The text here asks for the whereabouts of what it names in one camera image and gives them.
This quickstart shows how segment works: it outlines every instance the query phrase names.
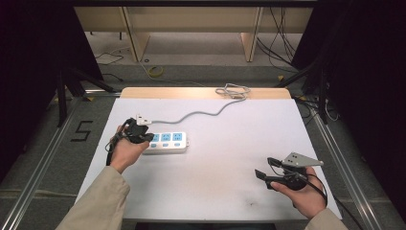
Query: white tabletop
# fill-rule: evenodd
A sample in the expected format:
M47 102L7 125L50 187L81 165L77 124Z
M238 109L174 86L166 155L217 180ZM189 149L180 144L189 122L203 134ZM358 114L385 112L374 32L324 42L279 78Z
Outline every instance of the white tabletop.
M105 165L105 145L118 125L140 113L145 119L176 121L194 111L217 112L224 99L117 99L79 197ZM266 189L254 169L274 175L267 157L290 152L317 159L293 100L246 100L216 116L193 115L178 125L153 124L148 132L185 131L185 153L142 155L123 174L131 187L125 219L143 221L256 222L305 219L286 196ZM341 218L322 169L328 207Z

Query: hand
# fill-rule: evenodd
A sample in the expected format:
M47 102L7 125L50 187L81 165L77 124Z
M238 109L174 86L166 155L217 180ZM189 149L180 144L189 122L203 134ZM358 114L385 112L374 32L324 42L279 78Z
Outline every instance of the hand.
M145 141L140 144L133 144L127 139L122 138L116 145L111 157L110 166L117 170L119 173L130 165L134 164L140 155L149 147L149 142Z
M311 167L306 167L306 173L316 175L316 172ZM316 177L309 176L308 181L321 191L323 190L322 183ZM299 212L308 219L314 218L318 213L326 209L324 198L308 185L299 191L293 191L278 182L272 182L271 186L276 191L289 197Z

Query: white power strip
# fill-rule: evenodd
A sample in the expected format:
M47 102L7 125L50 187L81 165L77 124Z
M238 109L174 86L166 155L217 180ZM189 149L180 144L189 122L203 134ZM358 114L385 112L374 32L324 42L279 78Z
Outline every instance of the white power strip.
M167 154L185 152L189 145L186 132L154 133L144 154Z

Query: plug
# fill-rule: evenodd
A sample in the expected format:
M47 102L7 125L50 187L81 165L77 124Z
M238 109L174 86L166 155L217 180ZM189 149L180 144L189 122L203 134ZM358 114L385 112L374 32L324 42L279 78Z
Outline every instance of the plug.
M144 119L140 114L135 116L135 120L137 121L138 126L147 126L152 124L150 120Z

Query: beige sleeve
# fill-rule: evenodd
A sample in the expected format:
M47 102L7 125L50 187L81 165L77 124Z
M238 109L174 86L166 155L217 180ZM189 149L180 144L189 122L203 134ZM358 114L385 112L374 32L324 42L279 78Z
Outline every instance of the beige sleeve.
M106 166L57 227L63 229L121 229L129 186Z
M326 208L314 217L304 230L346 230L344 223Z

